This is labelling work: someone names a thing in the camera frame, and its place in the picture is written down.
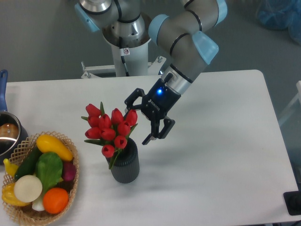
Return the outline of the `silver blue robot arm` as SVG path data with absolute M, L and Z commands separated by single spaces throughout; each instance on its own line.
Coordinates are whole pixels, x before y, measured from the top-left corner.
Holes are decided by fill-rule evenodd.
M 168 111 L 218 53 L 206 31 L 227 15 L 223 0 L 184 0 L 184 11 L 174 18 L 148 17 L 138 0 L 80 0 L 75 11 L 92 32 L 101 31 L 110 44 L 116 76 L 148 72 L 148 44 L 154 42 L 172 63 L 148 93 L 135 90 L 126 100 L 128 110 L 140 110 L 150 121 L 151 132 L 143 141 L 164 139 L 175 121 Z

